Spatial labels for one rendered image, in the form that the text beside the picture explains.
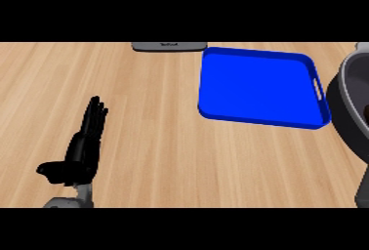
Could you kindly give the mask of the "grey flat appliance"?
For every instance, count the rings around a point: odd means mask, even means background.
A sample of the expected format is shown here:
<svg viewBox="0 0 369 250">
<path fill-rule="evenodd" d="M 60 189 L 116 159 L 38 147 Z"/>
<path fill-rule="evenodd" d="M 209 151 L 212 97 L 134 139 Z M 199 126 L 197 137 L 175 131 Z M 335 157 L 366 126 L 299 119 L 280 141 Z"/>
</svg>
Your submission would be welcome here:
<svg viewBox="0 0 369 250">
<path fill-rule="evenodd" d="M 137 52 L 196 52 L 208 48 L 206 42 L 133 42 Z"/>
</svg>

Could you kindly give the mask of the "blue plastic tray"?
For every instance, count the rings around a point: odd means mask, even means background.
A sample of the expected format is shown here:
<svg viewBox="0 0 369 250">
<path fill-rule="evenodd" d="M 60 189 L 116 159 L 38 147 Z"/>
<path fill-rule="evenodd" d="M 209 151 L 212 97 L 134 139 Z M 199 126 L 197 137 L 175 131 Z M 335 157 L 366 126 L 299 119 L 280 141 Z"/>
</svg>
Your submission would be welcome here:
<svg viewBox="0 0 369 250">
<path fill-rule="evenodd" d="M 332 116 L 313 60 L 298 53 L 209 47 L 197 109 L 215 120 L 324 127 Z"/>
</svg>

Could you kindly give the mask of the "dark grey pot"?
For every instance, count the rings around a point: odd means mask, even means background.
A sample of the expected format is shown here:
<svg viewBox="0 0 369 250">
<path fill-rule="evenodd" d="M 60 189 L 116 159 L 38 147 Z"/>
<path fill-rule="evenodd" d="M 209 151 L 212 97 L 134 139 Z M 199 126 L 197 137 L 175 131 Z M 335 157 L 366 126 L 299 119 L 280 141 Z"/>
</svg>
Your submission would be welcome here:
<svg viewBox="0 0 369 250">
<path fill-rule="evenodd" d="M 339 137 L 369 163 L 369 42 L 357 42 L 329 84 L 326 99 Z"/>
</svg>

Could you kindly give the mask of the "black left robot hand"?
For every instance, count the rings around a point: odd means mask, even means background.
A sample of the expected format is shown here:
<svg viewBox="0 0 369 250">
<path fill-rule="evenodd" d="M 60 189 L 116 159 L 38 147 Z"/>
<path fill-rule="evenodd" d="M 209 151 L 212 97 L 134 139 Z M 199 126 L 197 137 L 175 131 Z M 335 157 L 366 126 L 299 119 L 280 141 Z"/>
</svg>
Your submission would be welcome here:
<svg viewBox="0 0 369 250">
<path fill-rule="evenodd" d="M 93 182 L 106 114 L 107 108 L 99 101 L 99 96 L 91 97 L 81 129 L 71 139 L 65 159 L 44 162 L 35 169 L 37 174 L 42 175 L 51 184 L 63 184 L 69 187 Z"/>
</svg>

